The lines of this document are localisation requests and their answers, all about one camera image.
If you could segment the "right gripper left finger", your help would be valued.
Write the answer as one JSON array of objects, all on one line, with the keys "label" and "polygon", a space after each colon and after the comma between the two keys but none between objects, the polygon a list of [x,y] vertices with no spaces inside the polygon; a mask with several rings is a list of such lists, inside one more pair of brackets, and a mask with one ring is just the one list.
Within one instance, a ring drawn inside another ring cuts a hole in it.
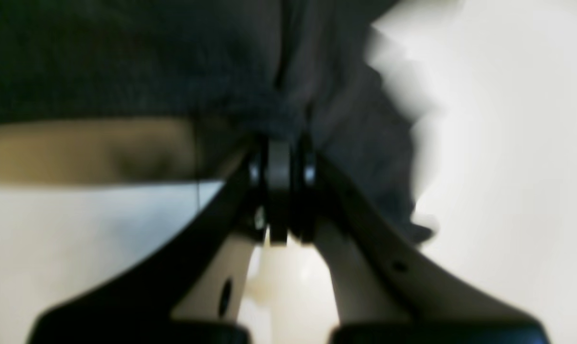
[{"label": "right gripper left finger", "polygon": [[267,144],[259,143],[194,220],[152,255],[95,287],[42,313],[30,344],[249,344],[249,331],[229,319],[239,302],[238,275],[204,287],[211,318],[179,320],[172,312],[203,283],[221,247],[244,239],[254,247],[266,235],[260,209]]}]

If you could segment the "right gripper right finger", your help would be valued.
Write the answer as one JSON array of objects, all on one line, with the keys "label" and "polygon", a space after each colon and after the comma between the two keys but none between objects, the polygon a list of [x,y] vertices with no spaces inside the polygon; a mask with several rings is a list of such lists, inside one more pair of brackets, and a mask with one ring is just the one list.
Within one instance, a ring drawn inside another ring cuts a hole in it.
[{"label": "right gripper right finger", "polygon": [[450,274],[404,239],[310,139],[291,152],[291,233],[327,264],[331,344],[547,344],[533,316]]}]

